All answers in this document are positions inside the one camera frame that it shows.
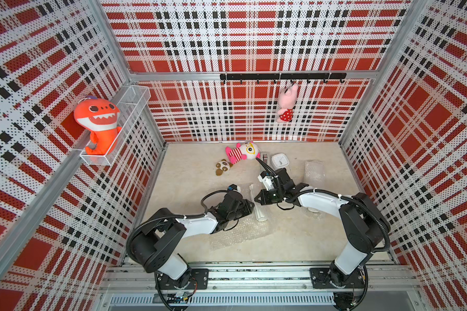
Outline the small white ribbed vase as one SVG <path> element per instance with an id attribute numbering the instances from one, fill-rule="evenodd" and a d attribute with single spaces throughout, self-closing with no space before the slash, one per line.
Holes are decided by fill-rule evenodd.
<path id="1" fill-rule="evenodd" d="M 254 208 L 253 208 L 253 211 L 254 211 L 254 214 L 255 214 L 255 217 L 256 217 L 256 220 L 258 222 L 266 222 L 268 220 L 268 217 L 267 215 L 263 212 L 263 209 L 262 209 L 262 206 L 255 201 L 255 194 L 254 194 L 254 185 L 251 184 L 249 186 L 249 190 L 250 190 L 250 199 L 251 201 L 254 203 Z"/>

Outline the bubble wrap sheet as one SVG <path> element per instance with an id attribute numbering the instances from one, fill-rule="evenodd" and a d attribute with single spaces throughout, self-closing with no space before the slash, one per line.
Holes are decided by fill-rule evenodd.
<path id="1" fill-rule="evenodd" d="M 209 238 L 211 250 L 220 250 L 223 248 L 237 246 L 240 243 L 254 241 L 259 238 L 268 237 L 276 229 L 276 220 L 274 213 L 267 206 L 262 206 L 263 212 L 267 215 L 266 222 L 258 222 L 254 211 L 251 215 L 238 220 L 236 227 L 232 228 L 236 222 L 230 222 L 227 225 L 227 231 L 214 233 Z"/>
<path id="2" fill-rule="evenodd" d="M 326 174 L 324 165 L 320 161 L 307 161 L 305 162 L 305 172 L 303 183 L 308 184 L 310 187 L 324 189 L 326 187 Z M 303 214 L 308 218 L 315 220 L 321 219 L 323 213 L 318 210 L 303 208 Z"/>

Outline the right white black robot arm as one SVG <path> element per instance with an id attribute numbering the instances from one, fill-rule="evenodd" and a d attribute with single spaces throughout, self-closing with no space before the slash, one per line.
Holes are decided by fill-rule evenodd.
<path id="1" fill-rule="evenodd" d="M 343 196 L 306 183 L 297 185 L 284 168 L 263 171 L 258 180 L 263 186 L 254 201 L 262 206 L 288 203 L 341 221 L 347 244 L 331 262 L 323 283 L 345 288 L 352 277 L 360 276 L 359 269 L 365 268 L 375 253 L 389 251 L 390 224 L 366 194 Z"/>

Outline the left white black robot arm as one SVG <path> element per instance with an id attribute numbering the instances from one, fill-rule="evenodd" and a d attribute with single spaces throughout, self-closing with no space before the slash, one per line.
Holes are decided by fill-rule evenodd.
<path id="1" fill-rule="evenodd" d="M 128 236 L 127 255 L 147 273 L 166 275 L 177 287 L 184 288 L 193 276 L 189 264 L 175 252 L 180 242 L 188 237 L 227 231 L 230 222 L 251 215 L 255 204 L 232 186 L 207 194 L 201 206 L 203 213 L 194 215 L 159 209 Z"/>

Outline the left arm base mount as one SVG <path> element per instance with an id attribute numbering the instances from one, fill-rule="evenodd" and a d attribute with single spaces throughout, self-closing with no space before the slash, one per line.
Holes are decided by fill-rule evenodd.
<path id="1" fill-rule="evenodd" d="M 206 290 L 209 281 L 209 269 L 189 268 L 177 280 L 164 273 L 157 274 L 156 288 L 161 290 Z"/>

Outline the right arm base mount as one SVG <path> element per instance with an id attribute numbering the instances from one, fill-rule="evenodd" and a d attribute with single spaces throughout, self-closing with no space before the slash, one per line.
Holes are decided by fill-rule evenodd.
<path id="1" fill-rule="evenodd" d="M 364 289 L 365 279 L 359 268 L 345 275 L 338 268 L 311 268 L 310 281 L 314 289 Z"/>

